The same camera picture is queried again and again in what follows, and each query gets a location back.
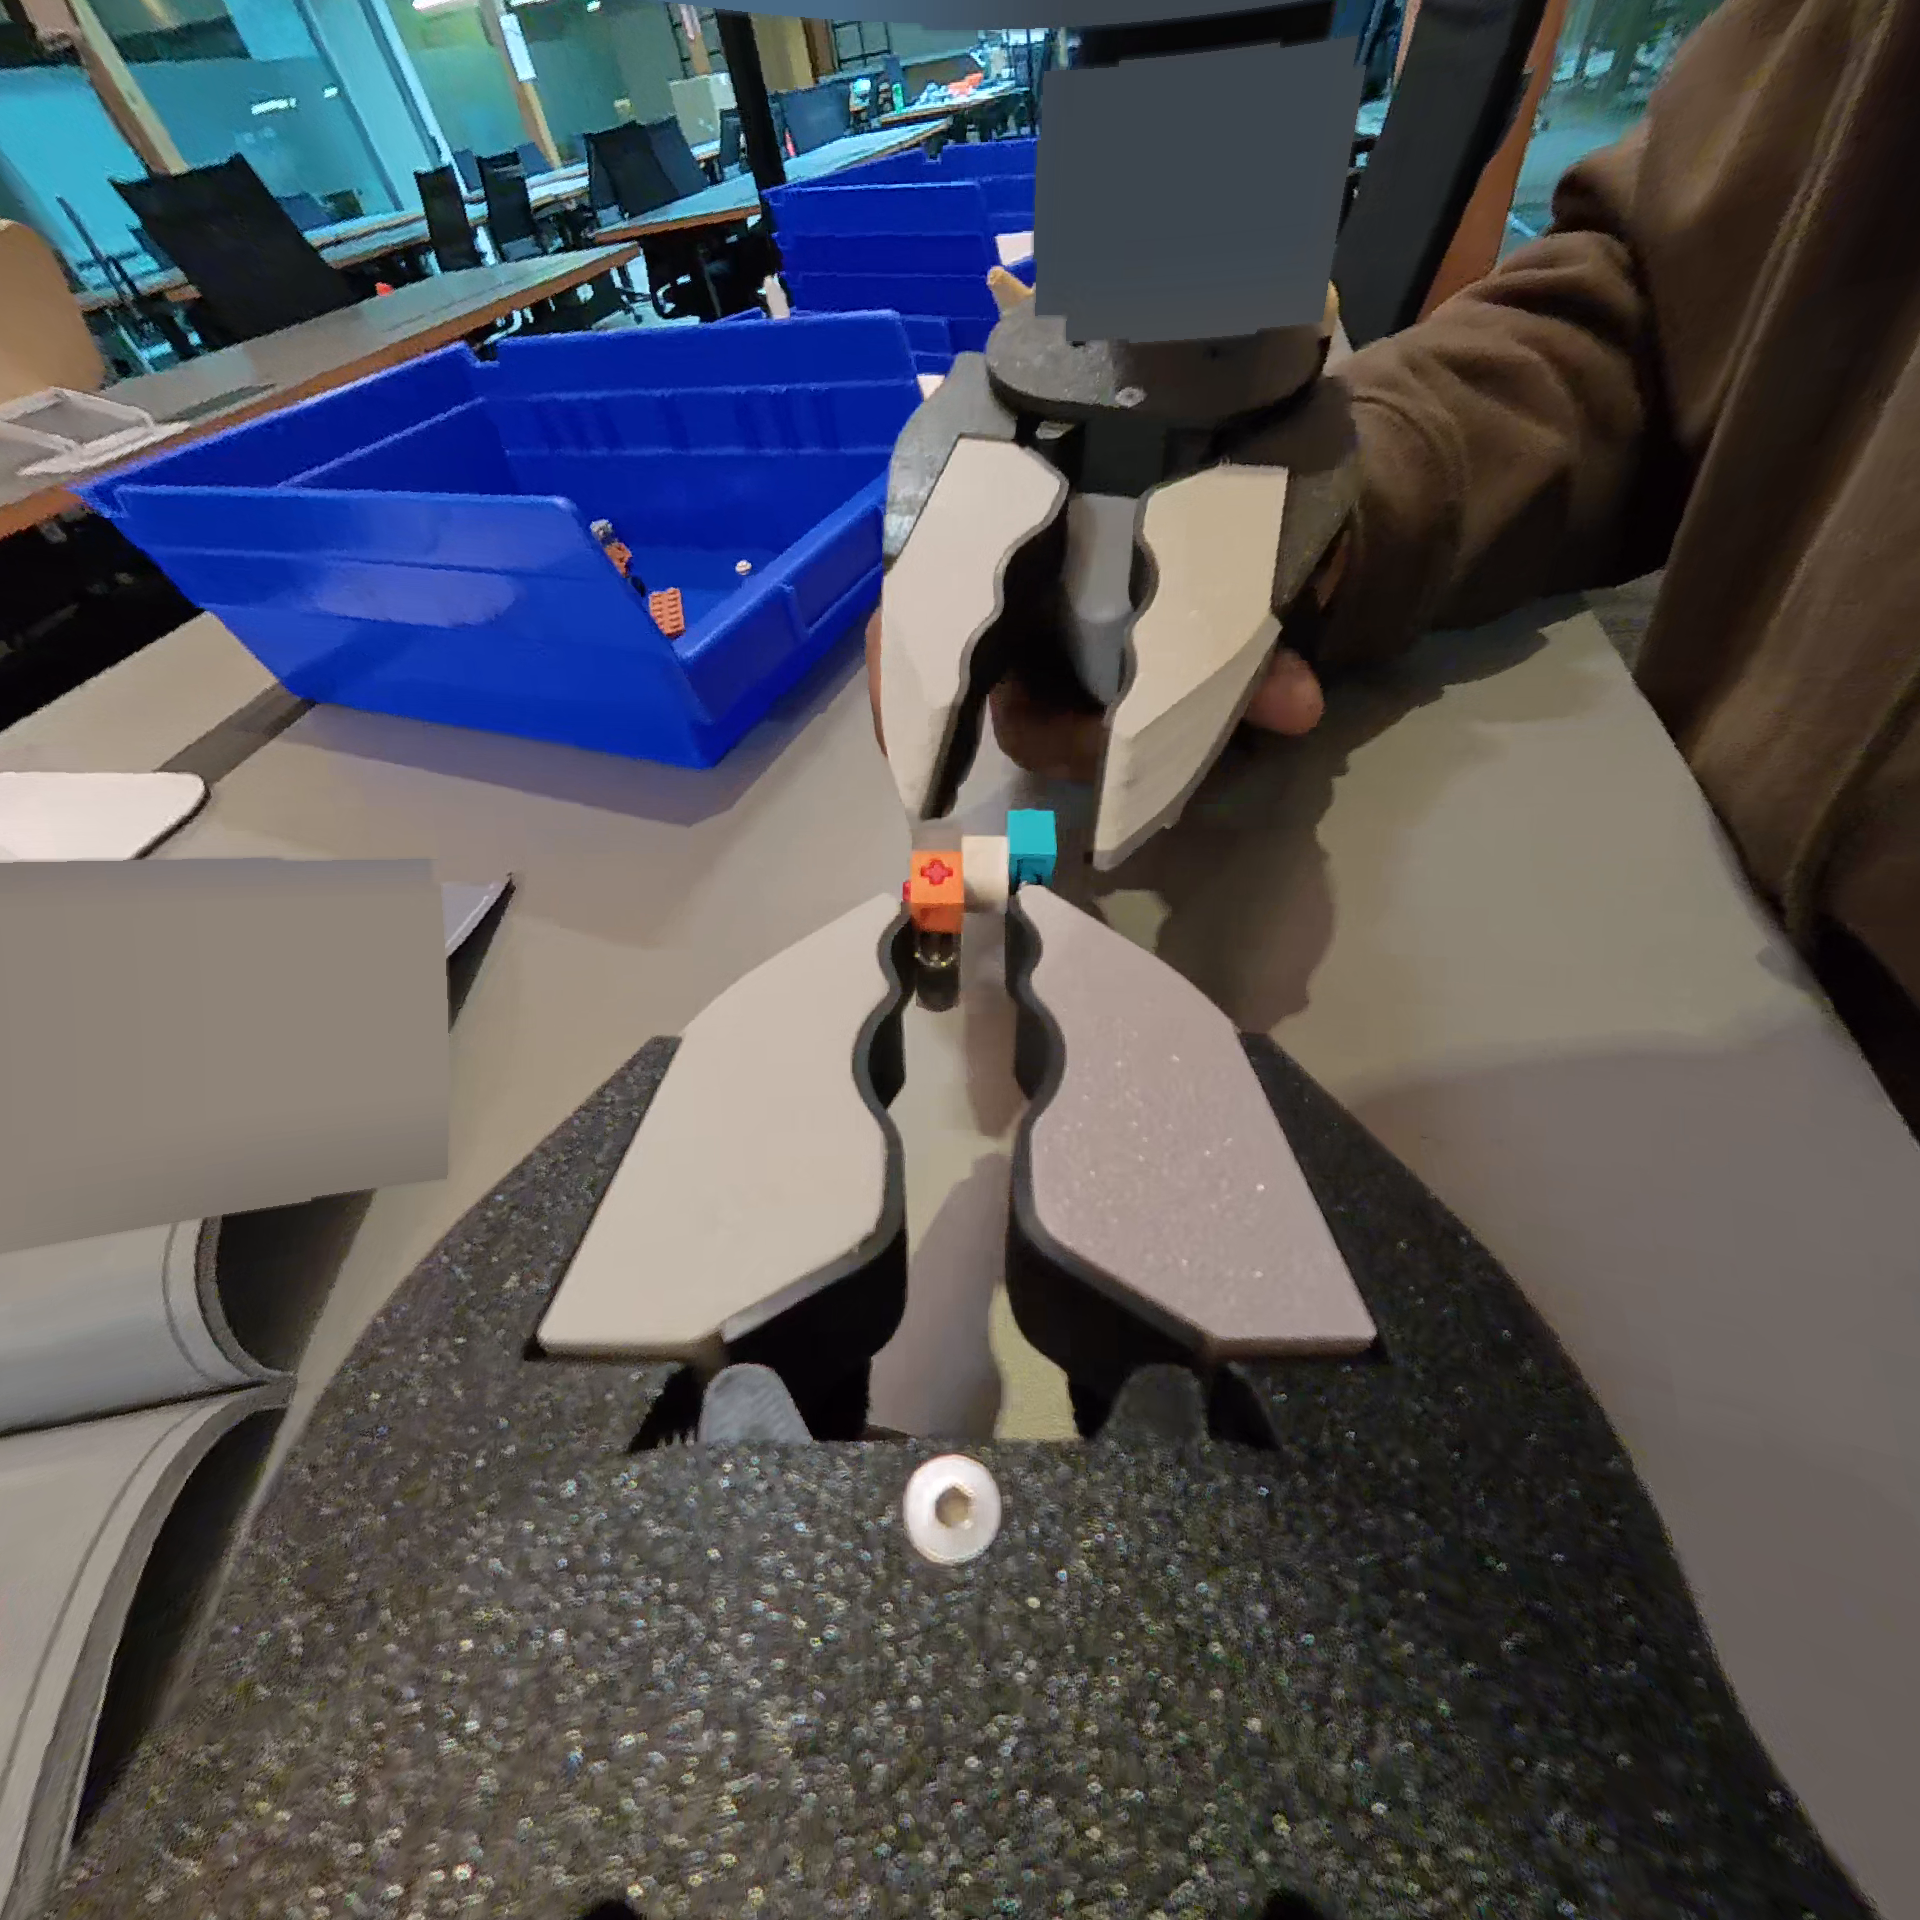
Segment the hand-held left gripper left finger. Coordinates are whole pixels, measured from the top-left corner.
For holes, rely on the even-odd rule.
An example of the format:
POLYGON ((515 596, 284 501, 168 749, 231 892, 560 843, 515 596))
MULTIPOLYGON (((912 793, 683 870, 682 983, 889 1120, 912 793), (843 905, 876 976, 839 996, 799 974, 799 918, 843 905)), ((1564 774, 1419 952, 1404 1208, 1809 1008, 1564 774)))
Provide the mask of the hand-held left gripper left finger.
POLYGON ((692 1017, 544 1319, 546 1355, 871 1359, 905 1315, 905 911, 880 893, 692 1017))

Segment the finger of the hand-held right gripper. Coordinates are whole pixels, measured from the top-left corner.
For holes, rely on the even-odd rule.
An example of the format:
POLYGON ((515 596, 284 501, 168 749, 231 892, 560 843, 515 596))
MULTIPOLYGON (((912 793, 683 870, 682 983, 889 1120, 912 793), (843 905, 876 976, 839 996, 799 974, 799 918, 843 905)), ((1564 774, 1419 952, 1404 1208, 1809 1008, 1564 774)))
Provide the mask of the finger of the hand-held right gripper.
POLYGON ((1175 823, 1276 649, 1289 503, 1283 467, 1221 463, 1143 495, 1143 601, 1125 633, 1100 763, 1093 865, 1115 870, 1175 823))
POLYGON ((1066 568, 1066 475, 961 439, 880 591, 880 739, 912 820, 952 811, 1009 663, 1045 637, 1066 568))

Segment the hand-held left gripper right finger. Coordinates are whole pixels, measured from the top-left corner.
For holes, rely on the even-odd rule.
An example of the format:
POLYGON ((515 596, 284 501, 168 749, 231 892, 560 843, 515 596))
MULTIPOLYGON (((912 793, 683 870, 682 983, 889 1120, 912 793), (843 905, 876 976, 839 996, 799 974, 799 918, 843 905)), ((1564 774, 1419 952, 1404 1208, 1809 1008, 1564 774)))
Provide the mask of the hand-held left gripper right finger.
POLYGON ((1007 1281, 1057 1359, 1368 1353, 1376 1320, 1234 1022, 1049 887, 1007 907, 1007 1281))

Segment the teal grey orange brick assembly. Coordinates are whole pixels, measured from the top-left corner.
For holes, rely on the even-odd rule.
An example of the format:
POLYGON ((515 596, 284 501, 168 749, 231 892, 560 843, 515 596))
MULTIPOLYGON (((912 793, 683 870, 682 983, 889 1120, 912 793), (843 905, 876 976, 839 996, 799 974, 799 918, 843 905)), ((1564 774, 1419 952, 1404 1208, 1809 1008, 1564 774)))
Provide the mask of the teal grey orange brick assembly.
POLYGON ((995 832, 964 832, 915 848, 904 907, 915 932, 920 983, 959 981, 970 918, 1000 916, 1021 888, 1052 884, 1058 852, 1058 819, 1049 807, 1013 807, 995 832))

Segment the person's right forearm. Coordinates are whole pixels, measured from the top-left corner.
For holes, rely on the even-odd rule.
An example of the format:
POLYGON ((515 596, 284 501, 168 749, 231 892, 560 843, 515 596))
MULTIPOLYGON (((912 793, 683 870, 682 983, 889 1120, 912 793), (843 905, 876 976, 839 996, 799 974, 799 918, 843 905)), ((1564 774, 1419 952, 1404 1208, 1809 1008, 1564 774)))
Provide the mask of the person's right forearm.
POLYGON ((1705 225, 1720 169, 1666 133, 1651 112, 1579 159, 1543 240, 1345 366, 1357 501, 1322 668, 1666 561, 1745 293, 1705 225))

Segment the brown-edged office desk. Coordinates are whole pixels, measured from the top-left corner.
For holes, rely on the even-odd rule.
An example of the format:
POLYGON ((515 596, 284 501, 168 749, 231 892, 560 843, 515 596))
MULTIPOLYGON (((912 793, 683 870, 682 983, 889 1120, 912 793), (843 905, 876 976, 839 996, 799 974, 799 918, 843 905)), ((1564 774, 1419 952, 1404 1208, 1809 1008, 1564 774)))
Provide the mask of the brown-edged office desk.
POLYGON ((624 241, 410 281, 325 317, 124 380, 108 395, 183 424, 187 441, 201 439, 466 340, 624 270, 639 254, 639 241, 624 241))

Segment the black office chair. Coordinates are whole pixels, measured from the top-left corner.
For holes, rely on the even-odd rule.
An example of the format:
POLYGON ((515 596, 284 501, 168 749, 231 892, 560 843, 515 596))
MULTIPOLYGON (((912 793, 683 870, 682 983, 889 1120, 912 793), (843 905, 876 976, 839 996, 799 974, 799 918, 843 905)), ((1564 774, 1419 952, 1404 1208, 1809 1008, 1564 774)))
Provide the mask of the black office chair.
POLYGON ((643 216, 712 183, 674 116, 586 133, 584 151, 597 223, 643 216))
POLYGON ((252 343, 371 300, 304 237, 244 155, 177 176, 113 180, 135 225, 193 281, 200 317, 252 343))
POLYGON ((473 272, 491 265, 491 254, 473 223, 464 179, 452 161, 416 172, 426 244, 439 273, 473 272))

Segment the blue plastic bin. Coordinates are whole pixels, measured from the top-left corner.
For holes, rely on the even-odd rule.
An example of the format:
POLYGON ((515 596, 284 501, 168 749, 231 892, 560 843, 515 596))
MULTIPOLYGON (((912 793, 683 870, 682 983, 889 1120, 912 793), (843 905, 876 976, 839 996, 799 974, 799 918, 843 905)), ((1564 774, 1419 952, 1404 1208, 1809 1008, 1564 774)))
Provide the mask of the blue plastic bin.
POLYGON ((891 310, 511 339, 81 493, 303 699, 709 767, 877 603, 920 401, 891 310), (682 640, 645 611, 658 588, 682 640))

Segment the person's brown hoodie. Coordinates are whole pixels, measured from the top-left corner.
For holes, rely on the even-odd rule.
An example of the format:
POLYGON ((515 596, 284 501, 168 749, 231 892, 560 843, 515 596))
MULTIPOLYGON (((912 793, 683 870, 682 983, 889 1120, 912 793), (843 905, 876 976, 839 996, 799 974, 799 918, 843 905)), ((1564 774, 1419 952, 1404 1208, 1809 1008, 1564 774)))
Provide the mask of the person's brown hoodie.
POLYGON ((1661 375, 1641 685, 1915 1126, 1915 4, 1722 4, 1624 199, 1661 375))

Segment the grey instruction booklet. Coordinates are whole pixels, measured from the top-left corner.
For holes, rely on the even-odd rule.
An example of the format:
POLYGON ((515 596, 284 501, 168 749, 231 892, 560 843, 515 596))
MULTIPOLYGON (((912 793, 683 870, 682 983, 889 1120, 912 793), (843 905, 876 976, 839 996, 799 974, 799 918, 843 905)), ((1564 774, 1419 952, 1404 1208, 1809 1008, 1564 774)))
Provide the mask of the grey instruction booklet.
POLYGON ((445 1171, 433 877, 4 869, 4 1915, 171 1693, 372 1189, 445 1171))

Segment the clear acrylic stand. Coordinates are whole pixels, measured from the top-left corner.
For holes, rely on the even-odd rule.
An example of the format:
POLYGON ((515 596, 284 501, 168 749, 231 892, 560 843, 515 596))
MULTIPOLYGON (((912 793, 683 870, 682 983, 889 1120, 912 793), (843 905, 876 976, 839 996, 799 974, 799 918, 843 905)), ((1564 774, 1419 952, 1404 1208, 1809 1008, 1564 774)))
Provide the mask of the clear acrylic stand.
POLYGON ((3 405, 3 480, 66 477, 124 462, 185 431, 183 422, 100 393, 49 388, 3 405))

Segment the light wooden chair back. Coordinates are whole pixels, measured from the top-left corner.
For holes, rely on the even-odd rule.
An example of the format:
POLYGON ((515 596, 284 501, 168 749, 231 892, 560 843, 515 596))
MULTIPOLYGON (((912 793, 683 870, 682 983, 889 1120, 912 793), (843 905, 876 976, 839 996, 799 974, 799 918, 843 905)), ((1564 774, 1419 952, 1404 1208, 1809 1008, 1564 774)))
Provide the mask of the light wooden chair back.
POLYGON ((28 223, 3 221, 3 401, 100 393, 108 366, 60 254, 28 223))

